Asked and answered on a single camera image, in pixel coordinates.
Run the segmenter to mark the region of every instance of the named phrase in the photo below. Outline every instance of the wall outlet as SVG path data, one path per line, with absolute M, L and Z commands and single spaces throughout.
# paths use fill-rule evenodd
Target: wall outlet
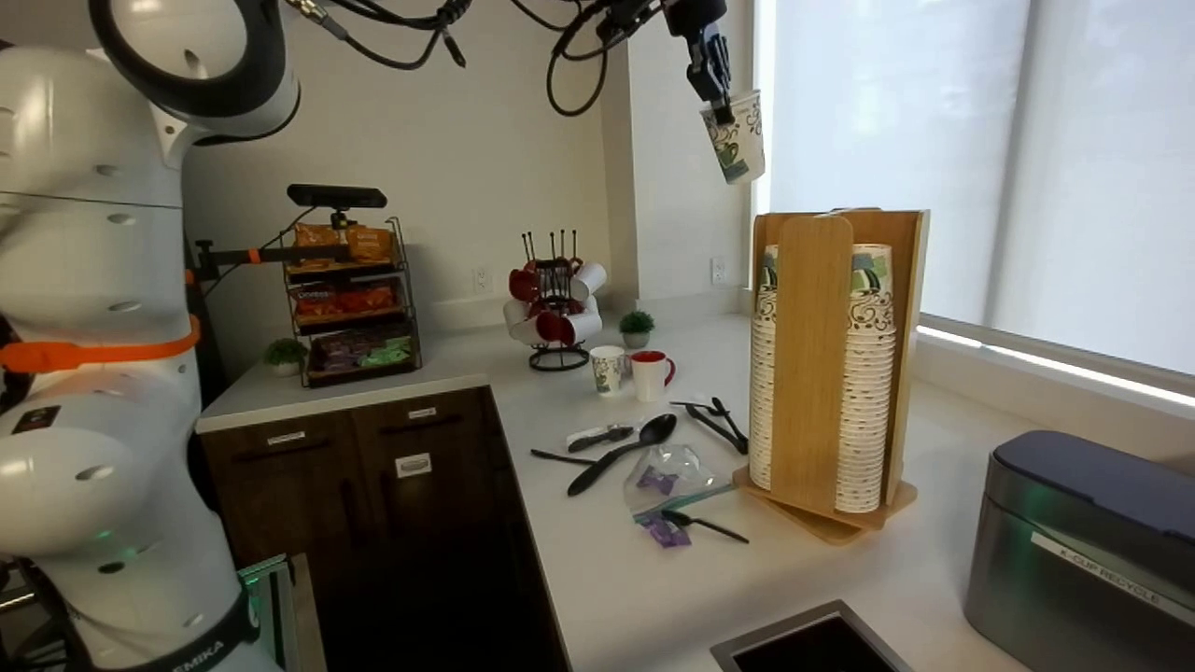
M 710 284 L 713 289 L 733 289 L 734 284 L 734 268 L 728 259 L 710 259 Z

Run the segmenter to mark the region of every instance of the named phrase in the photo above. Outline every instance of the cabinet door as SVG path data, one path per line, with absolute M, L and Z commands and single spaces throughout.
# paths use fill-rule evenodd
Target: cabinet door
M 201 437 L 231 558 L 307 554 L 316 594 L 348 580 L 364 543 L 364 497 L 348 416 Z
M 356 410 L 359 457 L 388 538 L 460 543 L 498 524 L 498 460 L 483 441 L 483 391 Z

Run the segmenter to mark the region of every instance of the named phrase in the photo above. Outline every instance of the dark wood cabinet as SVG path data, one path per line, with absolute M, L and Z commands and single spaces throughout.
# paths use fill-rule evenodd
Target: dark wood cabinet
M 201 435 L 240 566 L 307 554 L 330 664 L 564 668 L 490 389 Z

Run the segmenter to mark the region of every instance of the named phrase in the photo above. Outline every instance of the sink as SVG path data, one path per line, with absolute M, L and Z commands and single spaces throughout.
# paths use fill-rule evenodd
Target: sink
M 850 668 L 908 672 L 908 664 L 847 610 L 829 600 L 739 638 L 710 646 L 723 672 Z

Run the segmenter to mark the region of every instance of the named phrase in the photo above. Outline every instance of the white wall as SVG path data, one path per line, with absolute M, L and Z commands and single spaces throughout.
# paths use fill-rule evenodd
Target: white wall
M 723 29 L 734 75 L 752 75 L 747 9 Z M 545 100 L 552 33 L 511 4 L 475 4 L 457 29 L 470 67 L 435 52 L 424 72 L 384 72 L 286 14 L 302 110 L 264 141 L 199 151 L 184 174 L 186 235 L 259 246 L 300 211 L 286 184 L 364 184 L 414 246 L 414 291 L 429 334 L 500 325 L 505 276 L 521 261 L 520 233 L 580 228 L 584 259 L 612 268 L 605 307 L 643 296 L 710 291 L 710 259 L 743 276 L 747 187 L 723 187 L 663 19 L 615 52 L 605 100 L 559 119 Z M 348 19 L 381 52 L 422 43 Z M 93 44 L 82 0 L 0 0 L 0 39 Z M 580 100 L 595 72 L 564 67 Z M 226 373 L 286 334 L 281 268 L 240 268 L 213 291 Z

